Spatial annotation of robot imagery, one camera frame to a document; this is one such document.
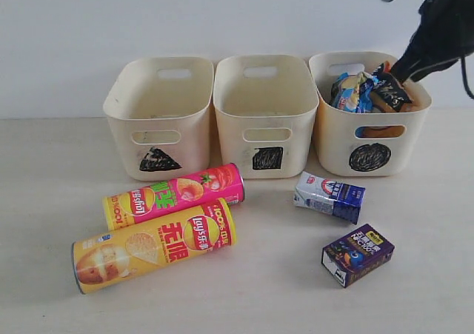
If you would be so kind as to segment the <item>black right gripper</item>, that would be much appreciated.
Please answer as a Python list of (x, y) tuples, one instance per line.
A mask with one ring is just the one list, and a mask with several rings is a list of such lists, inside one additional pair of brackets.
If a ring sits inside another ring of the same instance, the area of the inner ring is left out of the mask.
[(473, 54), (473, 0), (425, 0), (408, 48), (391, 67), (396, 79), (420, 81)]

